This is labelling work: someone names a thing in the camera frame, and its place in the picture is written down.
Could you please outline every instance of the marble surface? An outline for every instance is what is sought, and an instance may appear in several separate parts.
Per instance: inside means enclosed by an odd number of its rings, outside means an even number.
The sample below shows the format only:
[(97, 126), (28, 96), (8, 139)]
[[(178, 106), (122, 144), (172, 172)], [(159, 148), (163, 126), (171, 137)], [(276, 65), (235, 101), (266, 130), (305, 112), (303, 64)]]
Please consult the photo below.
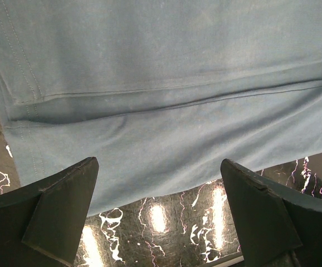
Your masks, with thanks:
[[(258, 173), (322, 199), (322, 154)], [(0, 126), (0, 194), (18, 187), (13, 154)], [(239, 251), (227, 196), (219, 179), (87, 218), (74, 266), (211, 266)]]

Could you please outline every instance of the black plastic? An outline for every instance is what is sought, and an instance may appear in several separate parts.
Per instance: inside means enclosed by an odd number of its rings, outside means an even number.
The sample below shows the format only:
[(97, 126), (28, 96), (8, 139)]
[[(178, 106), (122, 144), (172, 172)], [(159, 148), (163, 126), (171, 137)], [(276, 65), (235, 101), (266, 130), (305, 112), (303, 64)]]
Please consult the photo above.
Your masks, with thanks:
[(98, 169), (89, 157), (0, 195), (0, 266), (72, 266)]
[(293, 266), (322, 266), (322, 200), (225, 159), (221, 173), (247, 267), (290, 255)]

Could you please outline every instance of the stitching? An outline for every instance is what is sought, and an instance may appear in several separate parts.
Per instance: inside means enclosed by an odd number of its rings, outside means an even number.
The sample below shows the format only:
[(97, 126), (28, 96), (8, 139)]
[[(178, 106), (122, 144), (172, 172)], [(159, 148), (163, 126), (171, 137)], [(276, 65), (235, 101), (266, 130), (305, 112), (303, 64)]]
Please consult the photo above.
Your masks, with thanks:
[[(30, 120), (30, 112), (28, 111), (28, 106), (26, 106), (26, 111), (27, 111), (28, 120)], [(30, 125), (28, 125), (28, 135), (30, 136), (30, 139), (32, 140)], [(32, 153), (32, 150), (31, 150), (31, 146), (28, 145), (28, 148), (30, 149), (30, 154), (31, 154), (31, 157), (32, 157), (32, 163), (33, 163), (33, 168), (35, 170), (36, 178), (38, 178), (37, 169), (36, 169), (36, 163), (35, 163), (35, 158), (33, 157), (33, 153)]]
[(13, 53), (13, 55), (14, 55), (14, 57), (15, 57), (15, 60), (16, 60), (17, 64), (18, 64), (18, 65), (19, 65), (19, 67), (20, 67), (20, 70), (21, 70), (21, 72), (22, 72), (22, 75), (24, 76), (25, 81), (27, 82), (27, 84), (28, 84), (29, 88), (31, 89), (31, 91), (32, 91), (32, 93), (33, 93), (33, 98), (34, 98), (34, 99), (36, 99), (36, 93), (34, 92), (34, 90), (33, 90), (32, 86), (31, 86), (31, 85), (30, 85), (30, 83), (28, 82), (28, 80), (27, 80), (27, 78), (26, 78), (26, 75), (25, 75), (25, 73), (24, 73), (24, 71), (23, 71), (23, 69), (22, 69), (22, 66), (21, 66), (21, 64), (20, 64), (19, 60), (17, 59), (17, 56), (16, 56), (16, 53), (15, 53), (15, 50), (12, 48), (12, 45), (11, 45), (10, 39), (9, 39), (9, 37), (8, 37), (8, 36), (7, 36), (7, 34), (6, 34), (6, 31), (5, 31), (5, 28), (4, 28), (4, 25), (3, 25), (2, 21), (1, 21), (1, 19), (0, 19), (0, 25), (1, 25), (2, 29), (3, 29), (4, 35), (5, 35), (5, 37), (6, 37), (6, 40), (7, 40), (8, 44), (9, 44), (9, 46), (10, 46), (11, 50), (12, 50), (12, 53)]
[[(1, 79), (0, 79), (0, 89), (2, 90), (2, 88), (3, 88), (3, 86), (1, 85)], [(8, 112), (7, 112), (7, 110), (6, 110), (6, 105), (4, 105), (4, 110), (5, 110), (5, 114), (6, 114), (7, 118), (8, 118), (8, 120), (10, 120), (9, 114), (8, 114)], [(22, 143), (24, 143), (24, 138), (23, 138), (23, 133), (22, 133), (22, 124), (21, 124), (21, 123), (20, 123), (20, 127), (19, 127), (19, 129), (20, 129), (20, 138), (21, 138), (21, 141), (22, 141)], [(40, 151), (40, 148), (39, 148), (38, 146), (37, 146), (37, 149), (38, 149), (38, 153), (40, 154), (40, 158), (41, 158), (42, 172), (43, 172), (43, 175), (44, 175), (44, 176), (46, 176), (46, 174), (45, 174), (45, 168), (44, 168), (44, 166), (43, 166), (43, 161), (42, 161), (41, 151)], [(35, 165), (35, 161), (34, 161), (34, 159), (33, 159), (33, 156), (32, 156), (32, 160), (33, 160), (33, 167), (34, 167), (34, 169), (35, 169), (35, 174), (36, 174), (36, 176), (37, 176), (37, 169), (36, 169), (36, 165)]]
[[(178, 109), (181, 109), (181, 108), (200, 106), (200, 105), (205, 105), (205, 104), (209, 104), (209, 103), (216, 103), (216, 102), (221, 102), (221, 101), (225, 101), (225, 100), (232, 100), (232, 99), (237, 99), (237, 98), (256, 97), (256, 96), (263, 96), (263, 95), (275, 95), (275, 94), (290, 93), (290, 92), (300, 92), (300, 91), (313, 90), (313, 89), (318, 89), (318, 88), (322, 88), (322, 86), (315, 86), (315, 87), (301, 88), (301, 89), (292, 89), (292, 90), (281, 91), (281, 92), (256, 93), (256, 94), (251, 95), (251, 96), (232, 96), (232, 97), (225, 97), (225, 98), (216, 99), (216, 100), (214, 100), (214, 98), (211, 98), (211, 99), (208, 99), (208, 100), (201, 100), (201, 101), (197, 101), (197, 102), (185, 103), (185, 104), (181, 104), (181, 105), (177, 105), (177, 106), (158, 108), (156, 110), (137, 111), (137, 112), (131, 112), (131, 113), (122, 113), (122, 114), (112, 115), (112, 116), (108, 116), (108, 117), (95, 118), (95, 119), (87, 120), (87, 121), (103, 120), (103, 119), (118, 118), (118, 117), (132, 116), (132, 115), (141, 115), (141, 114), (147, 114), (147, 113), (153, 113), (153, 112), (162, 112), (162, 111), (167, 111), (167, 110), (178, 110)], [(67, 125), (76, 125), (76, 124), (81, 123), (81, 122), (85, 122), (85, 121), (67, 123)], [(50, 127), (65, 127), (65, 126), (66, 126), (66, 124), (50, 124), (50, 123), (46, 123), (46, 124), (43, 124), (43, 125), (34, 126), (33, 128), (50, 128)], [(4, 126), (4, 128), (16, 129), (17, 127)]]
[[(26, 57), (26, 54), (25, 54), (25, 52), (24, 52), (24, 50), (23, 50), (23, 48), (22, 48), (22, 45), (21, 45), (21, 43), (20, 43), (20, 41), (19, 41), (19, 39), (18, 39), (18, 37), (17, 37), (17, 33), (16, 33), (15, 28), (14, 28), (14, 26), (13, 26), (12, 22), (11, 22), (10, 15), (9, 15), (9, 13), (8, 13), (8, 11), (7, 11), (7, 7), (6, 7), (5, 3), (4, 3), (4, 0), (1, 0), (1, 2), (2, 2), (2, 3), (3, 3), (3, 5), (4, 5), (4, 9), (5, 9), (6, 15), (7, 15), (8, 19), (9, 19), (10, 26), (11, 26), (11, 28), (12, 28), (12, 31), (13, 31), (13, 33), (14, 33), (15, 37), (16, 37), (16, 41), (17, 41), (17, 43), (18, 43), (18, 45), (19, 45), (19, 47), (20, 47), (20, 50), (21, 50), (21, 52), (22, 52), (22, 54), (23, 54), (23, 57), (25, 58), (26, 63), (28, 64), (28, 66), (29, 66), (29, 68), (30, 68), (30, 72), (31, 72), (31, 74), (32, 74), (33, 78), (35, 79), (35, 82), (36, 82), (37, 88), (38, 88), (38, 90), (39, 90), (39, 92), (40, 92), (40, 95), (42, 95), (40, 85), (39, 85), (39, 84), (38, 84), (38, 82), (37, 82), (36, 76), (35, 76), (35, 74), (34, 74), (34, 73), (33, 73), (33, 71), (32, 71), (31, 65), (30, 65), (30, 63), (29, 63), (29, 61), (28, 61), (28, 59), (27, 59), (27, 57)], [(33, 92), (33, 95), (34, 95), (34, 97), (35, 97), (35, 99), (36, 99), (35, 92), (33, 91), (32, 86), (30, 86), (30, 84), (29, 84), (29, 87), (30, 87), (31, 91)], [(37, 106), (36, 106), (36, 104), (34, 104), (34, 107), (35, 107), (35, 114), (36, 114), (37, 122), (40, 122), (40, 119), (39, 119), (39, 117), (38, 117), (38, 112), (37, 112)], [(28, 106), (26, 106), (26, 110), (27, 110), (27, 114), (28, 114), (28, 120), (30, 120), (30, 113), (29, 113), (29, 111), (28, 111)], [(32, 135), (31, 135), (31, 131), (30, 131), (30, 125), (28, 125), (28, 133), (29, 133), (30, 139), (31, 139), (31, 140), (33, 140)], [(38, 150), (38, 154), (40, 155), (40, 159), (41, 159), (42, 173), (43, 173), (43, 175), (45, 175), (45, 168), (44, 168), (44, 166), (43, 166), (43, 160), (42, 160), (41, 150), (40, 150), (40, 148), (39, 148), (38, 146), (37, 146), (37, 150)], [(37, 170), (36, 170), (36, 166), (35, 166), (35, 160), (34, 160), (34, 158), (33, 158), (33, 157), (32, 157), (32, 159), (33, 159), (33, 165), (34, 165), (34, 168), (35, 168), (35, 173), (36, 173), (36, 176), (37, 176)]]
[(31, 65), (30, 65), (29, 61), (27, 60), (27, 57), (26, 57), (26, 55), (25, 55), (24, 50), (22, 49), (21, 43), (20, 43), (20, 41), (19, 41), (19, 39), (18, 39), (18, 37), (17, 37), (17, 34), (16, 34), (16, 31), (15, 31), (15, 28), (14, 28), (14, 26), (12, 25), (12, 22), (11, 22), (11, 19), (10, 19), (10, 15), (9, 15), (9, 13), (8, 13), (8, 11), (7, 11), (7, 8), (6, 8), (6, 5), (5, 5), (5, 3), (4, 3), (4, 0), (1, 0), (1, 2), (2, 2), (2, 3), (3, 3), (3, 5), (4, 5), (4, 9), (5, 9), (6, 15), (7, 15), (8, 19), (9, 19), (10, 26), (11, 26), (11, 28), (12, 28), (12, 31), (14, 32), (14, 35), (15, 35), (15, 37), (16, 37), (16, 41), (17, 41), (18, 45), (20, 46), (21, 52), (22, 52), (22, 54), (23, 54), (23, 57), (25, 58), (26, 63), (28, 64), (28, 66), (29, 66), (29, 68), (30, 68), (31, 74), (32, 74), (33, 78), (35, 79), (35, 82), (36, 82), (36, 84), (37, 84), (37, 87), (38, 87), (38, 90), (39, 90), (39, 92), (40, 92), (40, 95), (42, 95), (40, 85), (38, 84), (37, 79), (36, 79), (36, 76), (35, 76), (35, 74), (34, 74), (34, 73), (33, 73), (33, 71), (32, 71)]

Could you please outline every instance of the seam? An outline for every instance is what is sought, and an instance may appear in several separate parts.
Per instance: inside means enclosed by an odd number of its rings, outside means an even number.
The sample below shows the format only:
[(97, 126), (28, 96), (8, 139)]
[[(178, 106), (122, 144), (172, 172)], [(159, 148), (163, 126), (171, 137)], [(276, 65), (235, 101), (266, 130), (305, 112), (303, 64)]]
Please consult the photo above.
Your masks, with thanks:
[(38, 90), (39, 90), (39, 92), (40, 92), (40, 95), (42, 95), (40, 85), (39, 85), (39, 84), (38, 84), (38, 82), (37, 82), (36, 76), (35, 76), (35, 74), (34, 74), (34, 73), (33, 73), (33, 71), (32, 71), (31, 65), (30, 65), (29, 61), (27, 60), (26, 54), (25, 54), (25, 52), (24, 52), (24, 50), (23, 50), (23, 48), (22, 48), (22, 46), (21, 46), (21, 43), (20, 43), (20, 41), (19, 41), (18, 37), (17, 37), (17, 33), (16, 33), (15, 28), (14, 28), (14, 26), (13, 26), (12, 22), (11, 22), (10, 15), (9, 15), (9, 13), (8, 13), (8, 11), (7, 11), (7, 8), (6, 8), (6, 5), (5, 5), (5, 3), (4, 3), (4, 0), (1, 0), (1, 2), (2, 2), (2, 3), (3, 3), (3, 5), (4, 5), (4, 9), (5, 9), (5, 12), (6, 12), (7, 18), (9, 19), (9, 23), (10, 23), (10, 26), (11, 26), (11, 28), (12, 28), (12, 31), (13, 31), (13, 33), (14, 33), (15, 37), (16, 37), (16, 41), (17, 41), (17, 43), (18, 43), (18, 46), (20, 47), (21, 52), (22, 52), (22, 54), (23, 54), (23, 57), (25, 58), (26, 63), (28, 64), (28, 67), (30, 68), (30, 72), (31, 72), (31, 74), (32, 74), (33, 78), (35, 79), (35, 82), (36, 82), (37, 88), (38, 88)]
[[(322, 60), (320, 61), (315, 61), (312, 63), (312, 65), (318, 64), (318, 63), (322, 63)], [(300, 65), (296, 65), (296, 66), (291, 66), (287, 69), (283, 69), (283, 70), (279, 70), (279, 71), (290, 71), (290, 70), (294, 70), (296, 68), (300, 67)], [(254, 75), (253, 77), (256, 76), (261, 76), (261, 75), (268, 75), (271, 73), (275, 73), (277, 71), (265, 71), (264, 73), (259, 73)], [(243, 78), (248, 78), (251, 77), (251, 75), (245, 75), (239, 79), (243, 79)], [(179, 88), (187, 88), (187, 87), (195, 87), (195, 86), (205, 86), (205, 85), (216, 85), (219, 83), (222, 83), (224, 81), (233, 81), (235, 79), (233, 78), (229, 78), (226, 80), (220, 80), (220, 81), (206, 81), (206, 82), (200, 82), (200, 83), (188, 83), (185, 85), (175, 85), (175, 86), (159, 86), (159, 87), (155, 87), (155, 88), (149, 88), (149, 87), (144, 87), (141, 89), (130, 89), (130, 90), (117, 90), (117, 91), (110, 91), (110, 89), (108, 89), (108, 91), (96, 91), (96, 92), (75, 92), (75, 93), (52, 93), (49, 95), (41, 95), (41, 97), (39, 98), (39, 100), (41, 101), (46, 101), (46, 98), (56, 98), (59, 96), (66, 96), (66, 97), (78, 97), (78, 96), (94, 96), (94, 95), (98, 95), (98, 96), (104, 96), (104, 95), (118, 95), (118, 94), (125, 94), (125, 93), (138, 93), (138, 92), (153, 92), (153, 91), (160, 91), (160, 90), (172, 90), (172, 89), (179, 89)], [(129, 84), (122, 84), (120, 86), (122, 86), (123, 88), (126, 87), (136, 87), (136, 86), (141, 86), (142, 84), (144, 84), (144, 82), (140, 82), (140, 83), (132, 83), (131, 85)], [(31, 103), (31, 100), (26, 100), (26, 101), (16, 101), (16, 103), (19, 104), (29, 104)]]
[(1, 21), (1, 18), (0, 18), (0, 25), (1, 25), (1, 27), (2, 27), (2, 30), (3, 30), (4, 35), (5, 35), (5, 37), (6, 37), (6, 40), (7, 40), (8, 44), (9, 44), (9, 46), (10, 46), (10, 48), (11, 48), (11, 51), (12, 51), (12, 53), (13, 53), (14, 57), (15, 57), (15, 60), (16, 60), (17, 64), (18, 64), (18, 65), (19, 65), (19, 67), (20, 67), (20, 70), (21, 70), (21, 72), (22, 72), (22, 75), (24, 76), (25, 81), (27, 82), (27, 84), (28, 84), (29, 88), (31, 89), (31, 91), (32, 91), (32, 93), (33, 93), (33, 98), (34, 98), (34, 99), (36, 99), (36, 93), (34, 92), (34, 90), (33, 90), (32, 86), (31, 86), (31, 85), (30, 85), (30, 83), (28, 82), (27, 77), (26, 77), (26, 75), (25, 75), (25, 73), (24, 73), (24, 71), (23, 71), (23, 69), (22, 69), (22, 66), (21, 66), (21, 64), (20, 64), (20, 62), (19, 62), (19, 60), (18, 60), (18, 58), (17, 58), (17, 56), (16, 56), (16, 52), (15, 52), (15, 50), (12, 48), (12, 45), (11, 45), (10, 39), (9, 39), (9, 37), (8, 37), (8, 36), (7, 36), (7, 34), (6, 34), (6, 31), (5, 31), (4, 25), (3, 25), (2, 21)]
[[(231, 100), (231, 99), (245, 98), (245, 97), (253, 97), (253, 96), (263, 96), (263, 95), (275, 95), (275, 94), (289, 93), (289, 92), (300, 92), (300, 91), (313, 90), (313, 89), (318, 89), (318, 88), (322, 88), (322, 86), (316, 86), (316, 87), (310, 87), (310, 88), (301, 88), (301, 89), (295, 89), (295, 90), (286, 90), (286, 91), (282, 91), (282, 92), (257, 93), (257, 94), (251, 95), (251, 96), (232, 96), (232, 97), (225, 97), (225, 98), (216, 99), (216, 100), (213, 100), (213, 99), (202, 100), (202, 101), (197, 101), (195, 103), (191, 102), (191, 103), (186, 103), (186, 104), (177, 105), (177, 106), (173, 106), (173, 107), (159, 108), (159, 109), (151, 110), (151, 111), (138, 111), (138, 112), (132, 112), (132, 113), (123, 113), (123, 114), (113, 115), (113, 116), (109, 116), (109, 117), (96, 118), (96, 119), (88, 120), (88, 121), (124, 117), (126, 115), (139, 115), (139, 114), (166, 111), (166, 110), (177, 110), (177, 109), (180, 109), (180, 108), (199, 106), (199, 105), (204, 105), (204, 104), (209, 104), (209, 103), (216, 103), (216, 102), (221, 102), (221, 101), (224, 101), (224, 100)], [(46, 126), (40, 125), (40, 126), (34, 126), (34, 128), (64, 127), (64, 126), (66, 126), (68, 124), (73, 125), (73, 124), (77, 124), (77, 123), (80, 123), (80, 122), (73, 122), (73, 123), (67, 123), (67, 124), (53, 124), (53, 125), (47, 123)], [(4, 128), (16, 129), (17, 127), (5, 126)]]
[[(13, 24), (12, 24), (12, 21), (11, 21), (11, 18), (10, 18), (9, 13), (8, 13), (8, 11), (7, 11), (7, 7), (6, 7), (5, 3), (4, 3), (4, 0), (1, 0), (1, 2), (2, 2), (2, 3), (3, 3), (3, 5), (4, 5), (4, 9), (5, 9), (6, 15), (7, 15), (7, 17), (8, 17), (8, 20), (9, 20), (10, 26), (11, 26), (11, 28), (12, 28), (12, 31), (13, 31), (13, 33), (14, 33), (15, 37), (16, 37), (16, 41), (17, 41), (17, 43), (18, 43), (18, 45), (19, 45), (19, 47), (20, 47), (20, 50), (21, 50), (21, 52), (22, 52), (22, 54), (23, 54), (23, 57), (25, 58), (25, 61), (26, 61), (27, 65), (28, 65), (28, 67), (30, 68), (30, 72), (31, 72), (31, 74), (32, 74), (33, 78), (35, 79), (35, 82), (36, 82), (37, 88), (38, 88), (38, 90), (39, 90), (39, 92), (40, 92), (40, 95), (42, 95), (40, 85), (39, 85), (39, 83), (37, 82), (36, 76), (35, 76), (35, 74), (33, 73), (33, 70), (32, 70), (32, 68), (31, 68), (31, 65), (30, 65), (30, 63), (29, 63), (29, 61), (28, 61), (28, 59), (27, 59), (27, 57), (26, 57), (26, 54), (25, 54), (25, 52), (24, 52), (24, 50), (23, 50), (23, 48), (22, 48), (22, 45), (21, 45), (21, 43), (20, 43), (20, 41), (19, 41), (19, 39), (18, 39), (18, 37), (17, 37), (17, 33), (16, 33), (15, 28), (14, 28), (14, 26), (13, 26)], [(32, 86), (28, 83), (28, 81), (27, 81), (27, 84), (29, 85), (29, 87), (30, 87), (31, 91), (33, 92), (34, 98), (36, 99), (36, 95), (35, 95), (35, 92), (34, 92), (34, 91), (33, 91), (33, 89), (32, 89)], [(35, 107), (36, 120), (37, 120), (37, 122), (40, 122), (40, 119), (38, 118), (38, 113), (37, 113), (37, 106), (36, 106), (36, 104), (34, 104), (34, 107)], [(27, 113), (28, 113), (28, 118), (29, 118), (29, 120), (30, 120), (30, 113), (29, 113), (29, 111), (28, 111), (28, 106), (26, 106), (26, 110), (27, 110)], [(33, 138), (32, 138), (32, 135), (31, 135), (30, 126), (28, 127), (28, 133), (29, 133), (30, 139), (33, 141)], [(37, 146), (37, 150), (38, 150), (38, 154), (39, 154), (40, 159), (41, 159), (42, 173), (43, 173), (43, 175), (45, 176), (45, 168), (44, 168), (44, 166), (43, 166), (43, 160), (42, 160), (41, 150), (40, 150), (40, 148), (39, 148), (38, 146)], [(33, 160), (33, 165), (34, 165), (35, 173), (36, 173), (36, 177), (37, 177), (37, 170), (36, 170), (35, 160), (34, 160), (34, 158), (33, 158), (33, 157), (32, 157), (32, 160)]]
[[(26, 111), (27, 111), (28, 120), (30, 120), (30, 112), (28, 111), (28, 106), (26, 106)], [(22, 127), (22, 125), (20, 124), (20, 133), (21, 133), (21, 136), (22, 136), (22, 128), (26, 128), (26, 127)], [(30, 139), (33, 141), (32, 135), (31, 135), (31, 130), (30, 130), (30, 125), (28, 125), (28, 135), (30, 136)], [(31, 154), (31, 157), (32, 157), (33, 169), (35, 170), (36, 178), (38, 178), (37, 169), (36, 169), (36, 163), (35, 163), (35, 158), (33, 157), (33, 153), (32, 153), (32, 149), (31, 149), (31, 145), (30, 144), (28, 144), (28, 148), (30, 150), (30, 154)]]

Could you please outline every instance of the blue fabric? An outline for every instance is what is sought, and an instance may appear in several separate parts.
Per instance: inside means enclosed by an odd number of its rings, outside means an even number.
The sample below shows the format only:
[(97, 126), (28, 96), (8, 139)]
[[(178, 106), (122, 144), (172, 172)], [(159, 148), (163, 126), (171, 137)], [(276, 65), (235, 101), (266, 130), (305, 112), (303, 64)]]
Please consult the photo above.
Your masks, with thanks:
[(0, 0), (22, 185), (88, 156), (89, 215), (322, 152), (322, 2)]

